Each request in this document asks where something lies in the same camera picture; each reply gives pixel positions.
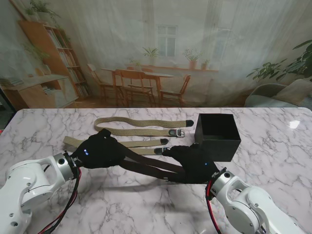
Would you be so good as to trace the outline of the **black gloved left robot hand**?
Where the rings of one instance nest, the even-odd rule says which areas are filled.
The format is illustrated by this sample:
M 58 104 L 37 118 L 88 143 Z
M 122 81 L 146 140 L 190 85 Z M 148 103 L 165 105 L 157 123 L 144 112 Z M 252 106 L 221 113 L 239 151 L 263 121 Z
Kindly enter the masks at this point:
M 126 156 L 111 132 L 103 129 L 83 141 L 71 157 L 78 167 L 97 169 L 117 166 Z

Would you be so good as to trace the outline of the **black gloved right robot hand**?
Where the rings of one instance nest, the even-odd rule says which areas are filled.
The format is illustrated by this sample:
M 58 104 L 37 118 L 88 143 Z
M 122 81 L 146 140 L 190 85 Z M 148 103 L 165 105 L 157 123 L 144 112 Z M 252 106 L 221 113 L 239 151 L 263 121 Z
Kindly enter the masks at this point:
M 163 151 L 162 155 L 172 157 L 181 164 L 185 172 L 183 183 L 186 184 L 207 183 L 214 174 L 220 172 L 215 163 L 204 150 L 200 149 L 198 144 L 173 146 L 169 150 Z

